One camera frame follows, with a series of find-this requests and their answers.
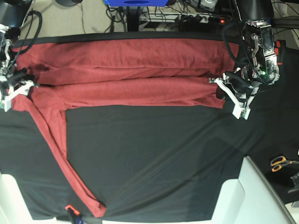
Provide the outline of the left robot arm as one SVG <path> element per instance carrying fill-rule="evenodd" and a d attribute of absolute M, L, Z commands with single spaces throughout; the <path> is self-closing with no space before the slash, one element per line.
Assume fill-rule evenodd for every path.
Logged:
<path fill-rule="evenodd" d="M 278 49 L 274 41 L 271 19 L 274 17 L 270 0 L 235 0 L 233 2 L 238 19 L 222 30 L 225 48 L 238 66 L 235 71 L 225 71 L 221 77 L 210 78 L 218 85 L 217 97 L 229 98 L 234 108 L 232 114 L 237 119 L 248 119 L 250 104 L 261 93 L 261 85 L 267 88 L 280 78 Z M 243 59 L 236 58 L 226 40 L 226 31 L 232 26 L 238 29 Z"/>

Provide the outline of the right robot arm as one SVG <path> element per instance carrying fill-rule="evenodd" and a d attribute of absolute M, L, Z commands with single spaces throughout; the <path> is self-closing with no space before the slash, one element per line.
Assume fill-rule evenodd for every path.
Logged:
<path fill-rule="evenodd" d="M 16 59 L 26 53 L 35 43 L 40 33 L 43 17 L 33 10 L 33 0 L 2 0 L 0 2 L 0 108 L 7 112 L 12 107 L 12 100 L 18 95 L 27 96 L 35 87 L 34 76 L 26 68 L 17 69 Z M 39 19 L 36 33 L 28 45 L 27 36 L 22 40 L 18 51 L 14 44 L 20 38 L 20 28 L 28 17 L 36 15 Z"/>

